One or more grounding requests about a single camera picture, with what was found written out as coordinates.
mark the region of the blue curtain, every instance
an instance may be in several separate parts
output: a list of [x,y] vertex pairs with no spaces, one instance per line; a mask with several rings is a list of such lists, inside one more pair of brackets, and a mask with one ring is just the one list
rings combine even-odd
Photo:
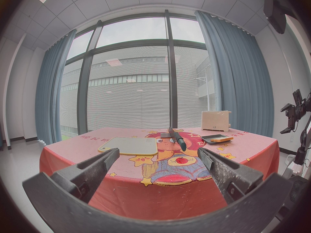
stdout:
[[207,13],[195,15],[211,59],[216,101],[221,100],[216,110],[232,112],[231,128],[272,137],[271,80],[255,37]]
[[76,29],[45,52],[36,91],[35,119],[37,137],[47,145],[62,140],[59,100],[67,55]]

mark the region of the baking tray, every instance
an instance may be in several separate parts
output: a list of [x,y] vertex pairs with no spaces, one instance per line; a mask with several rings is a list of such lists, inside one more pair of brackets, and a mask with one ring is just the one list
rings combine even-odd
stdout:
[[223,135],[223,134],[213,134],[213,135],[201,136],[202,140],[204,142],[207,142],[209,145],[214,145],[217,143],[224,143],[224,142],[230,142],[231,141],[231,140],[228,140],[228,141],[224,141],[224,142],[211,142],[211,139],[218,138],[218,137],[227,137],[227,136]]

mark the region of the grass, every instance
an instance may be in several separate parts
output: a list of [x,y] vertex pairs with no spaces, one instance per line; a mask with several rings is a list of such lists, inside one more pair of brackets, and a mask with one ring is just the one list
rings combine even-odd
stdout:
[[62,140],[63,140],[63,141],[64,141],[64,140],[67,140],[67,139],[70,139],[70,138],[71,138],[71,137],[62,134]]

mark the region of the cartoon girl print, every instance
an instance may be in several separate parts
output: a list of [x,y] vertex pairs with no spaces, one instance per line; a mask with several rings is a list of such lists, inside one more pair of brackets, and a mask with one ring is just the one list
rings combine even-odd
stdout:
[[180,185],[191,181],[211,178],[203,162],[197,156],[197,149],[206,145],[201,137],[190,132],[179,132],[187,145],[185,152],[171,138],[161,138],[161,133],[146,137],[156,138],[158,154],[152,164],[142,165],[142,174],[153,184]]

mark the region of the floor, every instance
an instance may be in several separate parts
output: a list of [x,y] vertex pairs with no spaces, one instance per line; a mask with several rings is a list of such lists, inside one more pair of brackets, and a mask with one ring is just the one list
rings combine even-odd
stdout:
[[[30,203],[23,187],[22,181],[32,177],[39,172],[39,158],[44,147],[39,141],[25,142],[24,140],[11,142],[11,150],[3,146],[0,151],[0,176],[7,190],[12,196],[19,209],[26,218],[41,232],[52,233],[53,231],[45,224]],[[287,154],[280,153],[279,174],[285,169]],[[262,233],[269,233],[278,220],[274,218]]]

